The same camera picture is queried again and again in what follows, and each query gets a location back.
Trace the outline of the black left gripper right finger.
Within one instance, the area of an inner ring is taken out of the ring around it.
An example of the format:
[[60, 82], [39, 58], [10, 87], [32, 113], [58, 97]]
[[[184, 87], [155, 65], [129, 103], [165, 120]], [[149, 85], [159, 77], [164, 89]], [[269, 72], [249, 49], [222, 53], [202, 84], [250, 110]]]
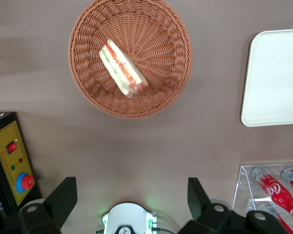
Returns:
[[219, 202], [211, 202], [199, 179], [188, 178], [188, 207], [192, 220], [180, 230], [182, 234], [233, 234], [231, 210]]

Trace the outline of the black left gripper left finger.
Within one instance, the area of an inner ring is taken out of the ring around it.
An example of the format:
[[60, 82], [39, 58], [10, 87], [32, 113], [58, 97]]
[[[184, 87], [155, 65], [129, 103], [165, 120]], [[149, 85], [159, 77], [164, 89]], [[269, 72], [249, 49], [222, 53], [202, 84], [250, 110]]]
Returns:
[[78, 200], [75, 177], [67, 177], [43, 201], [32, 202], [18, 214], [23, 234], [60, 234]]

